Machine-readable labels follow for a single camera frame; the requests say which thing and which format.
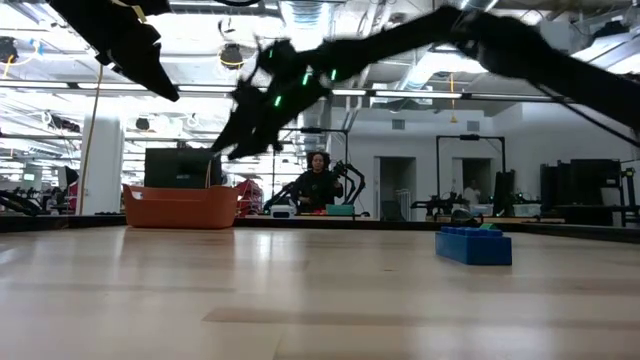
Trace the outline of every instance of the monitor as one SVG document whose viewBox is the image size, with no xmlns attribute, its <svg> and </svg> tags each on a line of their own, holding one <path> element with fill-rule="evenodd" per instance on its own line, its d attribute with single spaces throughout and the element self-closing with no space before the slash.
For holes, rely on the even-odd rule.
<svg viewBox="0 0 640 360">
<path fill-rule="evenodd" d="M 211 162 L 210 180 L 207 169 Z M 204 189 L 222 184 L 220 155 L 209 149 L 146 149 L 144 186 L 173 189 Z"/>
</svg>

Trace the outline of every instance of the black shirt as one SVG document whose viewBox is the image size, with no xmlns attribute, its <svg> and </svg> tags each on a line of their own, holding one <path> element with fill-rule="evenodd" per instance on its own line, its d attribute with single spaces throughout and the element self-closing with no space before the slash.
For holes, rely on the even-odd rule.
<svg viewBox="0 0 640 360">
<path fill-rule="evenodd" d="M 291 195 L 294 201 L 300 197 L 308 197 L 310 204 L 299 204 L 298 211 L 308 213 L 324 210 L 327 204 L 334 204 L 334 198 L 341 197 L 343 193 L 342 186 L 336 188 L 335 181 L 331 172 L 327 170 L 320 173 L 308 170 L 300 175 Z"/>
</svg>

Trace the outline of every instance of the doorway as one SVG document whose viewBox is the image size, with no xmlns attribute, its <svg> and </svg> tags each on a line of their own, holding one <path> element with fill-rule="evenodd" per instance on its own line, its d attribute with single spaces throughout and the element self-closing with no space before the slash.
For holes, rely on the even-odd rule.
<svg viewBox="0 0 640 360">
<path fill-rule="evenodd" d="M 376 217 L 390 221 L 412 221 L 411 203 L 416 193 L 415 157 L 378 157 Z"/>
<path fill-rule="evenodd" d="M 489 197 L 493 194 L 491 189 L 491 159 L 466 159 L 462 160 L 462 189 L 471 186 L 476 182 L 480 190 L 480 203 L 489 202 Z"/>
</svg>

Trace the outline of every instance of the teal box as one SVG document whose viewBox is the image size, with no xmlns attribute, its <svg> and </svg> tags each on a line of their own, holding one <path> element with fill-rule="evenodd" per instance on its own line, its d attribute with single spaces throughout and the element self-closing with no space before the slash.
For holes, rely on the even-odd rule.
<svg viewBox="0 0 640 360">
<path fill-rule="evenodd" d="M 329 216 L 351 216 L 355 213 L 353 205 L 327 205 Z"/>
</svg>

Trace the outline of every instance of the white box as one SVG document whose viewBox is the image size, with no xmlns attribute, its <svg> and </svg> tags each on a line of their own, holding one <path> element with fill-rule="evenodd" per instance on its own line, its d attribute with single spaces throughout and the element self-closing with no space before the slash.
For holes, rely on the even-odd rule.
<svg viewBox="0 0 640 360">
<path fill-rule="evenodd" d="M 513 205 L 513 212 L 516 217 L 540 216 L 540 204 L 518 204 Z"/>
<path fill-rule="evenodd" d="M 469 212 L 473 216 L 493 216 L 493 205 L 492 204 L 479 204 L 479 205 L 470 205 Z"/>
</svg>

